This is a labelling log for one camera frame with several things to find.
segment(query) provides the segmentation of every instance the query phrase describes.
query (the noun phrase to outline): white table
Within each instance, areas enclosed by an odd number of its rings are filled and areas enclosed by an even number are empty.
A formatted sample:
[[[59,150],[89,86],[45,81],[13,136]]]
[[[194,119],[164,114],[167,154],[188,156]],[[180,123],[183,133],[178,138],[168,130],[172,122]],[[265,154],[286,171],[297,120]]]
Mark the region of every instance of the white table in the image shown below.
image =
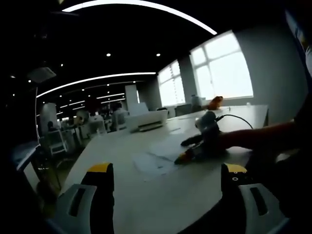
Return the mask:
[[[238,115],[254,128],[265,125],[268,107],[222,107],[215,112]],[[192,113],[167,120],[166,126],[144,133],[130,134],[127,130],[93,138],[71,169],[63,192],[80,183],[86,171],[97,163],[111,162],[115,178],[114,229],[116,234],[176,234],[210,210],[222,197],[221,163],[245,165],[249,151],[239,147],[229,149],[227,159],[212,159],[191,163],[167,175],[144,182],[134,167],[132,155],[176,131],[198,133],[195,118],[204,112]],[[250,128],[235,117],[224,117],[218,123],[224,132]]]

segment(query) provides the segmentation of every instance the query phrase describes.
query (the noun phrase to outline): black ceiling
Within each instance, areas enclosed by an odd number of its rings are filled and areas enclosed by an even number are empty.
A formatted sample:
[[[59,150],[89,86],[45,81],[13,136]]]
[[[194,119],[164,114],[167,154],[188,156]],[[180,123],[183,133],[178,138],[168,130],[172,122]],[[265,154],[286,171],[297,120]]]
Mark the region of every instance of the black ceiling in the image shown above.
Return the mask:
[[[57,13],[81,2],[84,1],[65,0],[58,5],[51,0],[45,6],[39,2],[39,5],[33,5],[37,8],[27,5],[18,12],[12,12],[12,18],[17,15],[23,17],[16,18],[19,20],[14,22],[14,27],[10,27],[8,34],[13,45],[6,54],[8,96],[36,86],[39,86],[40,94],[73,81],[110,74],[158,72],[213,37],[183,18],[142,6],[105,5],[80,9],[71,15]],[[153,2],[188,14],[218,34],[277,21],[282,12],[267,1]],[[27,72],[40,66],[50,67],[57,76],[39,85],[28,83]],[[89,94],[102,96],[107,92],[107,83],[145,81],[150,78],[129,76],[84,82],[46,94],[39,101],[53,101],[61,106],[69,99],[79,101]],[[112,93],[123,91],[124,84],[110,86]]]

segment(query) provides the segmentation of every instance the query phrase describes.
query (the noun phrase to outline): ceiling light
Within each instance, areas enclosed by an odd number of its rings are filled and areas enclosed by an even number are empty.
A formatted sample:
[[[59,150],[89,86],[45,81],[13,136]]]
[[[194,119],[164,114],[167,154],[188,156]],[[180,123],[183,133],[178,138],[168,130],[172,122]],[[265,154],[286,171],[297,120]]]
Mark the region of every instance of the ceiling light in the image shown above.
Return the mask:
[[[116,99],[116,100],[111,100],[111,101],[103,101],[103,102],[101,102],[101,104],[108,103],[108,102],[113,102],[113,101],[122,101],[122,100],[125,100],[125,99],[121,98],[121,99]]]
[[[70,103],[69,106],[75,105],[75,104],[78,104],[78,103],[82,103],[82,102],[85,102],[85,101],[78,101],[78,102]]]
[[[110,97],[114,97],[114,96],[118,96],[118,95],[125,95],[125,93],[121,93],[121,94],[112,94],[112,95],[108,95],[108,96],[97,97],[97,99],[101,99],[101,98],[110,98]]]
[[[166,11],[168,13],[174,14],[176,16],[180,16],[194,24],[197,24],[199,27],[202,27],[203,29],[207,30],[213,35],[216,35],[216,31],[213,30],[212,28],[208,27],[204,23],[200,22],[199,20],[183,13],[180,11],[177,11],[173,8],[170,8],[168,6],[164,6],[161,4],[149,2],[149,1],[142,1],[142,0],[95,0],[95,1],[89,1],[89,2],[84,2],[80,3],[71,7],[68,7],[62,11],[64,12],[72,12],[79,10],[81,8],[89,7],[89,6],[97,6],[97,5],[105,5],[105,4],[129,4],[129,5],[137,5],[137,6],[146,6],[154,9],[158,9],[161,11]]]
[[[75,82],[72,82],[72,83],[68,83],[68,84],[65,84],[65,85],[62,85],[62,86],[59,86],[59,87],[56,87],[54,89],[51,89],[51,90],[48,90],[42,94],[39,94],[37,96],[37,98],[45,95],[45,94],[48,94],[50,92],[53,92],[55,90],[58,90],[58,89],[61,89],[61,88],[65,88],[67,86],[70,86],[70,85],[74,85],[74,84],[79,84],[79,83],[83,83],[83,82],[87,82],[87,81],[91,81],[91,80],[96,80],[96,79],[104,79],[104,78],[111,78],[111,77],[123,77],[123,76],[136,76],[136,75],[155,75],[156,72],[134,72],[134,73],[122,73],[122,74],[113,74],[113,75],[107,75],[107,76],[101,76],[101,77],[94,77],[94,78],[89,78],[89,79],[82,79],[82,80],[78,80],[78,81],[75,81]]]
[[[83,108],[84,106],[80,106],[80,107],[77,107],[77,108],[74,108],[73,110],[77,110],[77,109],[80,109],[80,108]]]

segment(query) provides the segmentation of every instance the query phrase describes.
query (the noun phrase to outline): desk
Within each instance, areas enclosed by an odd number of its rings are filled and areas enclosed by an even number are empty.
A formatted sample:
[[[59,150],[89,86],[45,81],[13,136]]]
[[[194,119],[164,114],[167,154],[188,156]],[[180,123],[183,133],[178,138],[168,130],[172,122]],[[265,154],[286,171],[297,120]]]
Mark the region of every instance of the desk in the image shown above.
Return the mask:
[[[132,154],[146,151],[149,145],[177,131],[198,133],[194,122],[205,112],[197,112],[167,120],[164,127],[130,134],[127,130],[96,136],[72,167],[63,187],[80,183],[88,168],[101,162],[114,166],[116,234],[163,233],[176,234],[209,211],[222,197],[221,163],[245,165],[249,151],[239,147],[229,149],[226,159],[212,159],[203,163],[182,166],[167,175],[144,182],[134,167]],[[246,119],[254,128],[265,125],[268,107],[223,107],[216,115],[232,114]],[[220,130],[234,131],[249,126],[235,117],[224,117],[218,123]]]

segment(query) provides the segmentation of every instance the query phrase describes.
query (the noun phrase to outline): wire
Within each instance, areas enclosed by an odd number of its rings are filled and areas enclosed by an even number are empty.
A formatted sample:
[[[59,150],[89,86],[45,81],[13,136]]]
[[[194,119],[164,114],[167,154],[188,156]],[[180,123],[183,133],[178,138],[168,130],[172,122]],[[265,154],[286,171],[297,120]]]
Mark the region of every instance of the wire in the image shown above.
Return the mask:
[[[220,117],[217,117],[217,118],[215,119],[216,122],[218,122],[219,120],[223,119],[225,116],[233,116],[233,117],[239,118],[239,119],[241,119],[242,121],[245,121],[252,129],[254,129],[254,128],[252,127],[252,125],[251,125],[247,120],[243,119],[242,117],[235,116],[235,115],[230,115],[230,114],[226,114],[226,115],[222,115],[222,116],[220,116]]]

